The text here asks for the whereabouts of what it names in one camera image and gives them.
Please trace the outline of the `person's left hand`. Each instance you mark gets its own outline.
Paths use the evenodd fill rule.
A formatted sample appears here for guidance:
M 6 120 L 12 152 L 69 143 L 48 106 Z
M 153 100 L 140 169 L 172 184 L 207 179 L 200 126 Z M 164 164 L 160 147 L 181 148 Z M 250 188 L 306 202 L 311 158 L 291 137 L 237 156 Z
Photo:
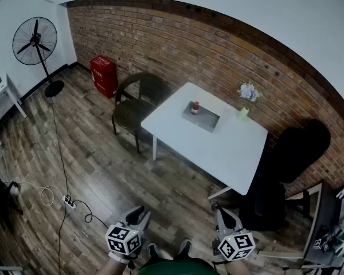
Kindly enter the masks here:
M 108 253 L 109 258 L 113 259 L 114 261 L 120 263 L 120 264 L 125 264 L 128 265 L 130 260 L 127 258 L 124 258 L 122 256 L 118 256 L 117 254 L 113 253 L 113 252 L 109 252 Z

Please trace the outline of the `black desk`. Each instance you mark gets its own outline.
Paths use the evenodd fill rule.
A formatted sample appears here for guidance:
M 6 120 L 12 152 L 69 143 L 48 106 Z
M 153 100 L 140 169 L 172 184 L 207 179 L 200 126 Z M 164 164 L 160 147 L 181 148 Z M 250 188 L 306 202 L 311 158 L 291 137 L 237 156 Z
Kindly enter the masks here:
M 298 202 L 305 197 L 306 193 L 309 195 L 317 194 L 318 199 L 316 202 L 311 229 L 303 250 L 298 252 L 267 252 L 260 250 L 257 252 L 258 255 L 280 259 L 303 259 L 313 263 L 315 267 L 319 268 L 330 265 L 330 262 L 334 257 L 332 252 L 327 251 L 324 253 L 320 249 L 314 249 L 314 244 L 322 227 L 325 227 L 328 230 L 333 230 L 335 225 L 339 222 L 341 201 L 335 197 L 335 191 L 325 181 L 322 181 L 318 185 L 304 190 L 301 193 L 286 198 L 286 201 L 291 203 Z

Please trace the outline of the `black standing fan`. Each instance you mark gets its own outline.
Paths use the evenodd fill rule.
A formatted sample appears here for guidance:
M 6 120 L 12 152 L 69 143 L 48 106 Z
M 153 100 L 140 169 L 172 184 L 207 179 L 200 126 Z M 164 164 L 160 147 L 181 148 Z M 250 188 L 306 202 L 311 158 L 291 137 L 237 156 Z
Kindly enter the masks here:
M 55 25 L 47 18 L 33 17 L 23 22 L 16 30 L 12 40 L 14 57 L 24 65 L 41 64 L 46 74 L 45 96 L 52 98 L 64 88 L 61 80 L 52 80 L 48 73 L 46 60 L 57 45 L 57 30 Z

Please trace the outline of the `brown wicker chair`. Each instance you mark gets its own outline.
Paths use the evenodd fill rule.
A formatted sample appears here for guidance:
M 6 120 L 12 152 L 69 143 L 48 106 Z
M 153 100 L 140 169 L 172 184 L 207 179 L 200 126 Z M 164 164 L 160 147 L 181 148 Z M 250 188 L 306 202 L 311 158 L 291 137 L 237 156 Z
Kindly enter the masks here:
M 139 84 L 138 97 L 128 97 L 122 100 L 123 93 L 132 84 Z M 135 136 L 137 152 L 139 148 L 139 131 L 142 121 L 162 104 L 169 96 L 170 89 L 167 83 L 159 76 L 140 72 L 128 76 L 116 90 L 115 109 L 112 113 L 114 133 L 116 125 L 132 132 Z

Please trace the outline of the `person's shoe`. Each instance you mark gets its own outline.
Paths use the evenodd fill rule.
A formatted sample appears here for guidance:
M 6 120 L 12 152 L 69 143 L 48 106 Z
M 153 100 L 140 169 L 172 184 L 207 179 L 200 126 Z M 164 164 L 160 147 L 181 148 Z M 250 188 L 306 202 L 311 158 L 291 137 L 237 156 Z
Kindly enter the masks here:
M 159 247 L 155 243 L 150 243 L 147 247 L 147 254 L 150 259 L 160 259 Z
M 191 251 L 191 248 L 192 248 L 191 240 L 190 239 L 184 239 L 180 244 L 180 248 L 179 248 L 179 252 L 178 252 L 177 256 L 188 257 L 189 252 Z

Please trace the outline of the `person's green shirt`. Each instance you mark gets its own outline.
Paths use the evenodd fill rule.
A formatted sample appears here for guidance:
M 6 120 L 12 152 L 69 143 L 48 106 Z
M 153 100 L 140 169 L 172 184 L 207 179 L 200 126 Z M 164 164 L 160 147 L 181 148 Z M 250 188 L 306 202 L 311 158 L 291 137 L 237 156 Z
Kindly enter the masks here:
M 199 258 L 167 260 L 151 258 L 143 265 L 138 275 L 219 275 L 207 262 Z

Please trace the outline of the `person's right forearm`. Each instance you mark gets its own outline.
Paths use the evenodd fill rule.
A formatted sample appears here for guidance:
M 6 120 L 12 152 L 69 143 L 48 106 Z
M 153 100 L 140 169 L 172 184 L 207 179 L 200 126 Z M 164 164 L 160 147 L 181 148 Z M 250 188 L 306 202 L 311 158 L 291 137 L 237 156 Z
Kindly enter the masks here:
M 245 260 L 230 261 L 225 264 L 229 275 L 260 275 L 260 271 L 247 264 Z

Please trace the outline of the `person's left shoe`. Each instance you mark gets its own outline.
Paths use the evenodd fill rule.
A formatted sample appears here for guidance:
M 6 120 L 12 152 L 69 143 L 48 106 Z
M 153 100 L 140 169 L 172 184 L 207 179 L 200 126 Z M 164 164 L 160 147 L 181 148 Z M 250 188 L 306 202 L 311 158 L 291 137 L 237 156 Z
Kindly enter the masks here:
M 150 259 L 160 259 L 159 247 L 155 243 L 150 243 L 147 247 L 147 254 Z

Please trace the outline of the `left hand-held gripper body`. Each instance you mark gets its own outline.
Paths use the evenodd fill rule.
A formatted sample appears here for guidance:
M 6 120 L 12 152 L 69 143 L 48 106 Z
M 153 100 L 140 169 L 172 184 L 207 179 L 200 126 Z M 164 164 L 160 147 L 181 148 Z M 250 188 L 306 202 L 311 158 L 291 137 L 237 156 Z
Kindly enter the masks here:
M 107 246 L 114 253 L 136 257 L 142 247 L 144 230 L 144 222 L 137 225 L 117 222 L 111 225 L 105 234 Z

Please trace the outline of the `grey drawer box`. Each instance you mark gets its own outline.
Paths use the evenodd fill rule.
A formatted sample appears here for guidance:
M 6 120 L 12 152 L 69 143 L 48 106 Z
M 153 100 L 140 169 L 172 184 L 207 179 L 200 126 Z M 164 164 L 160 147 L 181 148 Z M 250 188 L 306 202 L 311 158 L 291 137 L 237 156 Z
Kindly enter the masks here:
M 190 92 L 184 95 L 182 118 L 215 135 L 234 132 L 240 127 L 235 110 L 226 102 L 207 92 Z M 191 114 L 191 103 L 198 101 L 200 109 Z

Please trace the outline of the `white power strip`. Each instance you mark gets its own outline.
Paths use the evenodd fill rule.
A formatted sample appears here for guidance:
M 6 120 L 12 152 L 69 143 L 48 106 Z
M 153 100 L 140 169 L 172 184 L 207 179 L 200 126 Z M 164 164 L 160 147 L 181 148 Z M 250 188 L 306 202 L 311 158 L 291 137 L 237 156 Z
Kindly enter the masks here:
M 74 201 L 72 200 L 72 198 L 69 195 L 63 195 L 62 196 L 62 200 L 71 209 L 75 209 L 76 208 L 76 205 L 75 205 Z

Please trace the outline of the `blue artificial flowers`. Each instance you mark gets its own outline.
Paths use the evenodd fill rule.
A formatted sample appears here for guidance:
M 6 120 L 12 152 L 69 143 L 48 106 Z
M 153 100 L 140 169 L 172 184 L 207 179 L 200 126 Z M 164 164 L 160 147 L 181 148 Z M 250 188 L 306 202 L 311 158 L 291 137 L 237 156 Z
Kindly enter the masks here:
M 262 93 L 258 91 L 255 86 L 249 82 L 241 84 L 238 93 L 241 98 L 247 100 L 248 102 L 255 104 L 259 98 L 262 97 Z

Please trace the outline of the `black office chair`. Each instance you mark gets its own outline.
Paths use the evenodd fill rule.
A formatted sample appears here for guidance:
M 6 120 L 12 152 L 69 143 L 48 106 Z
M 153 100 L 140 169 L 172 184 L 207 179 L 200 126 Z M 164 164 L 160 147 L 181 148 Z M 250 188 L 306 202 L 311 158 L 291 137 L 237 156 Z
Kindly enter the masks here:
M 275 231 L 286 215 L 284 186 L 295 181 L 328 149 L 329 129 L 311 119 L 304 128 L 287 128 L 273 149 L 263 157 L 250 188 L 243 196 L 239 218 L 250 231 Z

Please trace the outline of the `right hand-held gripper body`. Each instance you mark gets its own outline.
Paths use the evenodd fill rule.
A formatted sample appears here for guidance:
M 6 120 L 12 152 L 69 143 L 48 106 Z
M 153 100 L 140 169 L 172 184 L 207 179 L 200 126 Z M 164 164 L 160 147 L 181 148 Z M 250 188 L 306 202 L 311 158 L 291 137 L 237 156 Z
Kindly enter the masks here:
M 213 255 L 229 262 L 246 258 L 255 247 L 252 233 L 245 229 L 238 232 L 224 230 L 212 242 Z

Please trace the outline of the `person's left forearm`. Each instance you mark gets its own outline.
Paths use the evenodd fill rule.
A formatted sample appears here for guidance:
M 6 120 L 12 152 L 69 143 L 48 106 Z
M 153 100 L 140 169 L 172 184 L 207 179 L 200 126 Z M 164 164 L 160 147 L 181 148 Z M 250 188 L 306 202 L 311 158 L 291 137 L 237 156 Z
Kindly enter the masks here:
M 109 258 L 96 275 L 123 275 L 128 263 L 129 260 L 125 260 L 123 258 L 121 261 Z

